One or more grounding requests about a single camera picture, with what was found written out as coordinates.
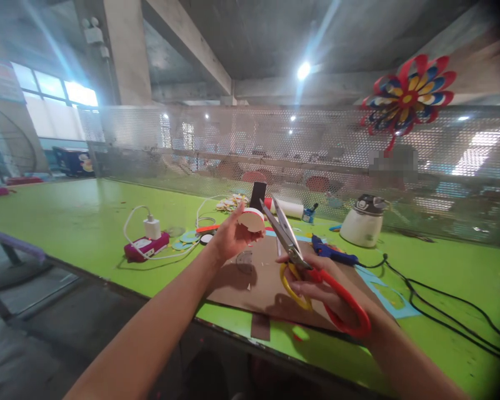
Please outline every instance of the wall sign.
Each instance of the wall sign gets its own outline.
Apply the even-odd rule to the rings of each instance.
[[[0,59],[0,99],[26,102],[11,63],[2,59]]]

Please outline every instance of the red pinwheel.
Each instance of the red pinwheel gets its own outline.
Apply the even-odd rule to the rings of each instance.
[[[374,84],[374,95],[363,101],[363,108],[372,112],[361,120],[368,126],[368,133],[389,132],[391,142],[385,156],[393,149],[398,136],[405,136],[415,124],[435,121],[439,108],[447,106],[454,93],[445,91],[455,80],[453,71],[443,72],[448,66],[448,56],[428,63],[428,56],[421,54],[406,62],[398,75],[387,75]]]

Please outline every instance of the red scissors handle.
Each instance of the red scissors handle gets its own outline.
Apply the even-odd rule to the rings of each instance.
[[[328,313],[333,324],[342,332],[356,338],[363,338],[371,332],[371,320],[368,318],[365,310],[359,305],[359,303],[353,298],[349,291],[347,291],[339,282],[332,278],[332,276],[327,271],[318,271],[313,269],[308,271],[309,275],[317,283],[326,282],[330,287],[335,290],[337,295],[345,301],[356,313],[359,320],[359,327],[352,328],[351,326],[345,324],[345,322],[340,319],[337,314],[335,314],[327,304],[324,304],[326,312]]]

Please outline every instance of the white charging cable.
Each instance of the white charging cable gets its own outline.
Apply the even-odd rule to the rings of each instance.
[[[217,198],[217,197],[226,197],[225,194],[219,194],[217,196],[213,196],[213,197],[208,197],[207,199],[205,199],[203,201],[203,203],[200,205],[200,207],[196,210],[196,227],[198,227],[198,223],[200,222],[200,210],[202,209],[202,207],[204,206],[204,204],[206,203],[206,201],[208,200],[212,200],[214,198]],[[145,208],[147,211],[148,211],[148,218],[152,217],[152,213],[150,212],[150,209],[147,207],[147,206],[137,206],[136,208],[134,208],[130,213],[129,213],[129,216],[128,216],[128,219],[126,220],[125,224],[124,224],[124,237],[126,238],[126,240],[133,246],[133,248],[135,250],[137,250],[139,252],[140,255],[142,255],[144,258],[146,259],[151,259],[151,260],[158,260],[158,259],[165,259],[165,258],[172,258],[172,257],[180,257],[180,256],[184,256],[185,254],[189,253],[192,249],[194,249],[196,247],[196,245],[200,242],[197,238],[197,241],[195,244],[193,244],[191,247],[189,247],[187,249],[187,251],[183,252],[183,253],[180,253],[180,254],[173,254],[172,256],[165,256],[165,257],[150,257],[150,256],[147,256],[146,254],[144,254],[141,249],[139,249],[139,247],[130,240],[130,238],[128,237],[128,234],[126,233],[127,229],[128,229],[128,223],[129,221],[132,219],[132,216],[134,214],[134,212],[140,208]]]

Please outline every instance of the white kettle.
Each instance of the white kettle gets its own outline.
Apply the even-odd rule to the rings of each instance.
[[[341,227],[341,237],[361,247],[374,247],[382,230],[386,201],[381,197],[364,194],[348,212]]]

